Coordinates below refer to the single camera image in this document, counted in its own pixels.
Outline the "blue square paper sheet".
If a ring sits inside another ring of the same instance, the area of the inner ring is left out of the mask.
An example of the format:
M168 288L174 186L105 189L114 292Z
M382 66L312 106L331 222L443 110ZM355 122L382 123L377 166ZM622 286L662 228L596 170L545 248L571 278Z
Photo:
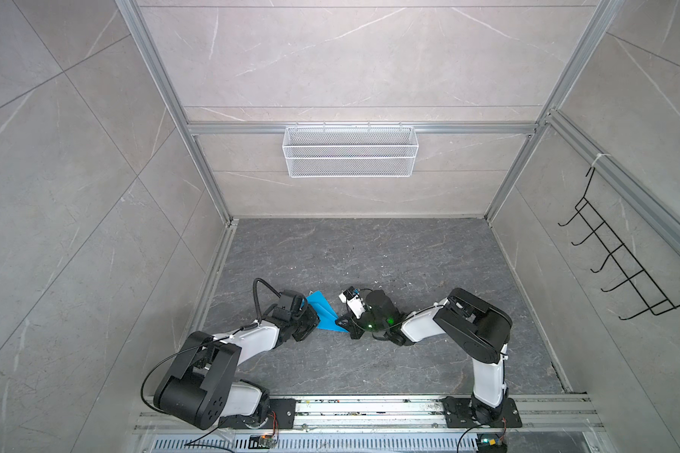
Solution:
M319 324L317 327L320 330L336 331L342 333L348 332L345 330L345 328L341 328L340 326L336 325L335 321L338 319L338 316L326 297L323 296L322 292L316 291L309 294L309 296L307 296L307 301L314 308L318 315Z

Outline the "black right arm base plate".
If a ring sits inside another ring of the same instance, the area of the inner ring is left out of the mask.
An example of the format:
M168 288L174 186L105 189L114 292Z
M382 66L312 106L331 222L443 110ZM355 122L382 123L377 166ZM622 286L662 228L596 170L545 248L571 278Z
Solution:
M448 428L471 428L476 425L491 428L521 428L522 421L513 398L505 396L495 408L485 405L475 396L440 400Z

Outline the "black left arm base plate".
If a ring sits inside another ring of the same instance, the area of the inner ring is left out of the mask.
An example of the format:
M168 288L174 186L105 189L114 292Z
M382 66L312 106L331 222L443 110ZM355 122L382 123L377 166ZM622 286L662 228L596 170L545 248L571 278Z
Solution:
M221 417L221 428L236 430L292 430L296 418L297 401L294 398L270 398L260 405L253 415Z

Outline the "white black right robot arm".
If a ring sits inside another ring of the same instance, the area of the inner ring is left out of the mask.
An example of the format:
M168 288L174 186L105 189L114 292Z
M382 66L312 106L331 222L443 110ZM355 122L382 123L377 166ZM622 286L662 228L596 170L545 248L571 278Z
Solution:
M402 313L383 290L347 288L339 295L346 313L335 323L351 338L366 333L399 347L448 335L472 359L472 407L491 413L507 397L504 361L513 322L503 310L455 288L431 307Z

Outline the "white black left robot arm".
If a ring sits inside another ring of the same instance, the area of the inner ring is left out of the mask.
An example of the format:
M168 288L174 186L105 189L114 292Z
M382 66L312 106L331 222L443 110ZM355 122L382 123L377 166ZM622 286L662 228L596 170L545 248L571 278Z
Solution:
M228 333L191 333L177 353L160 362L169 367L149 407L200 430L225 421L264 426L271 417L269 391L236 379L238 366L289 340L305 340L320 322L303 294L274 294L278 301L266 310L256 306L256 318L247 326Z

